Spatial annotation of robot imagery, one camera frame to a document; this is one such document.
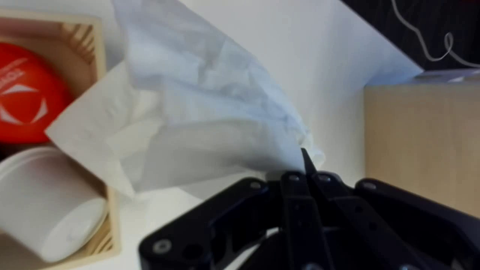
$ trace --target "white cup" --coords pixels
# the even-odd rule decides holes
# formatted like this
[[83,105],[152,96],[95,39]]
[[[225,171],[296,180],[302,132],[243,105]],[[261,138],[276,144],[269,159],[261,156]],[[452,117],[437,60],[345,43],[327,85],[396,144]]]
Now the white cup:
[[0,231],[47,262],[81,249],[107,213],[105,199],[54,147],[0,163]]

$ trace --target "red ball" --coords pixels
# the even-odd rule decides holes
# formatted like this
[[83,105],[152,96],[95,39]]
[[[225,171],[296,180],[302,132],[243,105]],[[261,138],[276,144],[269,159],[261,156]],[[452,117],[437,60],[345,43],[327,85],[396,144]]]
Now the red ball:
[[48,142],[45,129],[71,102],[66,84],[41,57],[0,42],[0,142]]

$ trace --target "tissue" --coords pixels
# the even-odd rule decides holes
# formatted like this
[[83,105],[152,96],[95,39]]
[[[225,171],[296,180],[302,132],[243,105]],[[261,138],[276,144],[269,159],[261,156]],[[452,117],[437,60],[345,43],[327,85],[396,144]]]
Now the tissue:
[[303,171],[309,130],[248,51],[177,0],[113,3],[125,61],[47,130],[60,148],[128,195]]

